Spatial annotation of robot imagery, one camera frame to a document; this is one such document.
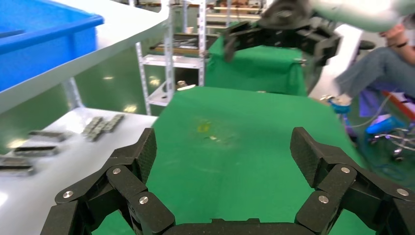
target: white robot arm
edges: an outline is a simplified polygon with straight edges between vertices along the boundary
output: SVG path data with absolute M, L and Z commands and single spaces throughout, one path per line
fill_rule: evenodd
M 391 29 L 415 12 L 415 0 L 309 0 L 320 16 L 369 32 Z

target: metal block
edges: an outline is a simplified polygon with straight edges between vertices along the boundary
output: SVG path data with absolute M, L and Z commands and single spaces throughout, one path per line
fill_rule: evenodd
M 113 132 L 119 123 L 124 119 L 124 114 L 115 115 L 102 129 L 104 132 Z
M 22 177 L 34 173 L 33 165 L 25 158 L 0 156 L 0 177 Z
M 67 136 L 63 132 L 52 131 L 31 131 L 29 132 L 29 137 L 34 141 L 47 142 L 62 142 L 67 139 Z
M 58 153 L 57 146 L 31 146 L 31 147 L 18 147 L 13 150 L 15 156 L 22 157 L 45 157 L 53 156 Z
M 94 117 L 84 128 L 84 131 L 81 133 L 83 136 L 87 136 L 100 122 L 102 122 L 103 117 Z
M 107 125 L 108 122 L 101 121 L 94 129 L 92 129 L 87 135 L 87 141 L 94 142 L 103 134 L 103 128 Z

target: white table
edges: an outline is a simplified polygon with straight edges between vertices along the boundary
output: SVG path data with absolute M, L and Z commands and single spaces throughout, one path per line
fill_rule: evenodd
M 104 134 L 97 142 L 87 142 L 80 135 L 92 117 L 103 116 L 109 120 L 115 114 L 119 113 L 77 108 L 45 128 L 68 132 L 71 137 L 59 143 L 58 155 L 33 159 L 34 175 L 0 178 L 0 234 L 40 234 L 57 193 L 99 170 L 114 149 L 136 143 L 144 128 L 151 127 L 156 120 L 152 116 L 125 114 L 116 130 Z M 29 140 L 24 146 L 34 143 Z
M 0 92 L 0 113 L 29 100 L 100 62 L 159 33 L 169 15 L 168 0 L 161 0 L 159 13 L 130 7 L 112 0 L 54 0 L 104 17 L 96 27 L 96 51 L 55 67 Z

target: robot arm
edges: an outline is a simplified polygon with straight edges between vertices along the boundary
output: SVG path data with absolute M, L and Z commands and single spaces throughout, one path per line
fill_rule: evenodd
M 415 12 L 415 0 L 275 0 L 255 24 L 241 22 L 223 33 L 225 60 L 259 45 L 294 47 L 314 56 L 319 66 L 336 55 L 340 37 L 310 18 L 323 17 L 370 32 L 387 31 Z
M 308 4 L 326 19 L 369 32 L 387 31 L 415 12 L 415 0 L 310 0 Z

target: green backdrop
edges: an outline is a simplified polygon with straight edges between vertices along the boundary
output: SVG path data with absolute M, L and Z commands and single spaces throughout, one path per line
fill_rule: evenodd
M 237 51 L 225 62 L 223 38 L 209 49 L 206 86 L 247 91 L 267 91 L 306 96 L 304 76 L 298 59 L 301 51 L 277 47 L 252 47 Z

